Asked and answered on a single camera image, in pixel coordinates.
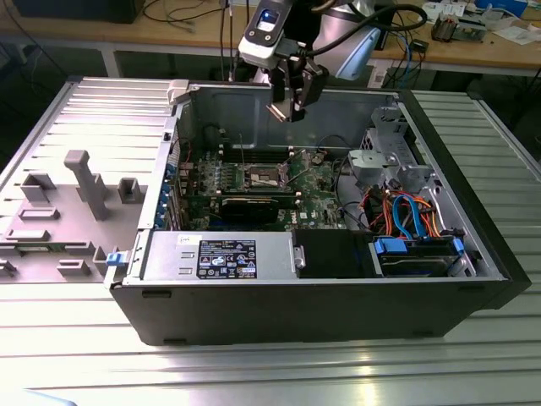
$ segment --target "motherboard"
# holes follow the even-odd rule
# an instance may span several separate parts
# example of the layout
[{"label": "motherboard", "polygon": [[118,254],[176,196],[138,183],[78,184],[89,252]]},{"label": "motherboard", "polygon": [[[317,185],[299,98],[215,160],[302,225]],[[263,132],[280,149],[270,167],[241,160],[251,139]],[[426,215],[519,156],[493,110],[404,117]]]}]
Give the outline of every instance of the motherboard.
[{"label": "motherboard", "polygon": [[336,200],[334,163],[316,150],[285,150],[275,154],[206,151],[194,162],[179,165],[174,183],[177,190],[170,192],[177,194],[175,210],[181,211],[178,228],[207,231],[346,228]]}]

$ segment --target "desk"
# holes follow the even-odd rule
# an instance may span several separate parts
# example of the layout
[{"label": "desk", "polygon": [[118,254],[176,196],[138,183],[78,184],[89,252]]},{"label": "desk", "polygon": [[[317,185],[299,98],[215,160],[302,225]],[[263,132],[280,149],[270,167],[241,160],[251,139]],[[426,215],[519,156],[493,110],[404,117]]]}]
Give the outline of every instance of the desk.
[{"label": "desk", "polygon": [[[192,3],[187,0],[168,0],[167,3],[170,9],[186,4]],[[197,13],[187,10],[185,15],[198,14],[213,8],[217,8],[216,2],[203,4],[197,8]],[[112,77],[122,75],[115,57],[116,51],[211,56],[220,54],[218,12],[194,20],[195,32],[191,34],[186,30],[147,19],[142,14],[133,24],[122,25],[65,19],[27,19],[20,18],[15,8],[12,10],[21,25],[44,46],[79,47],[100,51],[107,74]],[[163,11],[159,5],[150,8],[149,13],[157,18],[163,18]],[[238,44],[243,34],[245,22],[243,8],[233,7],[233,16],[235,15],[237,18],[233,21],[234,46]],[[530,10],[525,16],[529,19],[537,17],[541,19],[541,13]],[[225,46],[229,47],[227,20],[224,41]],[[430,39],[430,29],[431,25],[425,25],[414,34],[418,39],[430,44],[423,69],[533,76],[541,64],[541,46],[537,42],[520,46],[488,33],[483,43],[460,41],[442,43]],[[30,43],[9,19],[3,6],[0,6],[0,41]],[[369,62],[375,66],[370,85],[380,87],[387,69],[397,66],[402,55],[395,38],[387,41],[383,51],[374,52]]]}]

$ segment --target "warning label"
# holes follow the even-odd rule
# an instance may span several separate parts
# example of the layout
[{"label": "warning label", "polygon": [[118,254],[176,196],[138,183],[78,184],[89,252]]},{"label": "warning label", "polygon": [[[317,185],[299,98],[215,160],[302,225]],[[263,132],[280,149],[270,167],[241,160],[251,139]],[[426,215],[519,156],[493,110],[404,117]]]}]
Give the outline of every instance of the warning label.
[{"label": "warning label", "polygon": [[197,276],[199,279],[256,278],[255,241],[201,241]]}]

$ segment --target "wooden workbench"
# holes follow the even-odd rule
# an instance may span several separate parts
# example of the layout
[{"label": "wooden workbench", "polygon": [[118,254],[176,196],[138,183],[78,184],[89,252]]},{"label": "wooden workbench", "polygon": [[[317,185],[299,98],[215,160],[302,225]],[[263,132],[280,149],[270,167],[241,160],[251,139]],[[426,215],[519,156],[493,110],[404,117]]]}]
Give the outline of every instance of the wooden workbench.
[{"label": "wooden workbench", "polygon": [[[168,0],[168,9],[196,4],[195,0]],[[9,19],[0,6],[0,41],[27,41],[17,26]],[[209,0],[194,10],[185,10],[178,17],[195,15],[218,8],[217,2]],[[106,22],[75,21],[66,19],[20,18],[17,10],[11,8],[21,25],[44,45],[90,47],[101,50],[108,71],[115,61],[114,51],[141,50],[145,52],[171,52],[216,55],[219,49],[220,12],[208,14],[194,20],[194,33],[172,25],[152,21],[141,14],[133,24],[122,25]],[[245,12],[241,7],[233,8],[233,42],[236,46],[243,34]],[[158,3],[149,9],[149,14],[164,18],[163,8]],[[541,19],[541,13],[527,11],[527,18]],[[538,42],[520,46],[492,33],[483,43],[453,41],[442,43],[430,39],[432,25],[425,25],[414,32],[414,36],[429,43],[424,67],[438,70],[477,71],[502,74],[532,74],[541,65],[541,44]],[[229,47],[228,18],[224,30],[224,41]],[[373,60],[399,61],[403,52],[397,39],[391,37],[383,51],[374,52]]]}]

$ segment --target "white sticker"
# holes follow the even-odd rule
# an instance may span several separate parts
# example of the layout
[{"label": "white sticker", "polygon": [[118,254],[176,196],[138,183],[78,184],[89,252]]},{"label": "white sticker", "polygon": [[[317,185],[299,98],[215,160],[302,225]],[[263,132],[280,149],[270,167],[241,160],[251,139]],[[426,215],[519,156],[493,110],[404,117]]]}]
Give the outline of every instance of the white sticker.
[{"label": "white sticker", "polygon": [[47,247],[17,247],[19,251],[48,251]]},{"label": "white sticker", "polygon": [[177,245],[197,245],[201,241],[200,234],[179,234],[177,237]]}]

